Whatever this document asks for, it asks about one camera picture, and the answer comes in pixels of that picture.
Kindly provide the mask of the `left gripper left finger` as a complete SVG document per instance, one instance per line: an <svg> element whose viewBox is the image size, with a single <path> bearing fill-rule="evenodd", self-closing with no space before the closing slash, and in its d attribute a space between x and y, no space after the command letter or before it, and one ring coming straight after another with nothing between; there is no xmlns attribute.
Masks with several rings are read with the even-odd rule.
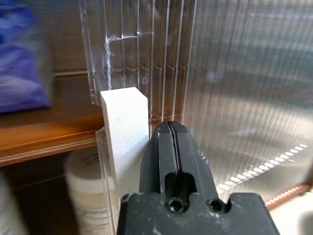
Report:
<svg viewBox="0 0 313 235"><path fill-rule="evenodd" d="M165 121L158 125L144 152L139 191L175 195L178 177L178 147L176 121Z"/></svg>

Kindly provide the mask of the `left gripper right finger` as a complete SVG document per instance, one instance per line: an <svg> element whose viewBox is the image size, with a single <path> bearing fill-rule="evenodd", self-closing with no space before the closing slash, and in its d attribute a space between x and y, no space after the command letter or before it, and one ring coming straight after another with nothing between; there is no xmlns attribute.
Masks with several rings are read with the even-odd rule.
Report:
<svg viewBox="0 0 313 235"><path fill-rule="evenodd" d="M193 136L178 122L170 122L170 127L176 141L179 172L189 178L193 192L201 196L218 196L208 159Z"/></svg>

